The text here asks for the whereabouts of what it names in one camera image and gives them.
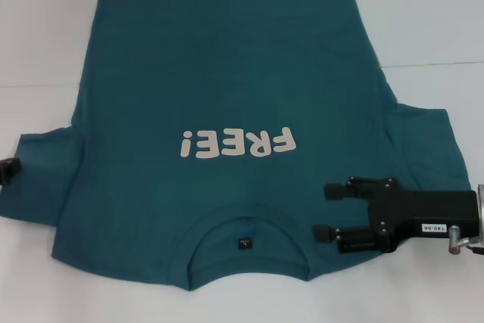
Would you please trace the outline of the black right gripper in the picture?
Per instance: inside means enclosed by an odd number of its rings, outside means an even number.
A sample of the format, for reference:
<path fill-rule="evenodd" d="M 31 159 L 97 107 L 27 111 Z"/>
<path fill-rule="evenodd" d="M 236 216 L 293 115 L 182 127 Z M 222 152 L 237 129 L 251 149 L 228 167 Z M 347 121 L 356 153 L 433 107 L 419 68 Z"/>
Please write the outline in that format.
<path fill-rule="evenodd" d="M 479 243 L 479 201 L 475 191 L 412 191 L 396 180 L 350 176 L 324 186 L 326 200 L 368 201 L 368 227 L 314 225 L 316 243 L 337 245 L 340 253 L 391 253 L 409 238 L 447 238 L 450 253 Z"/>

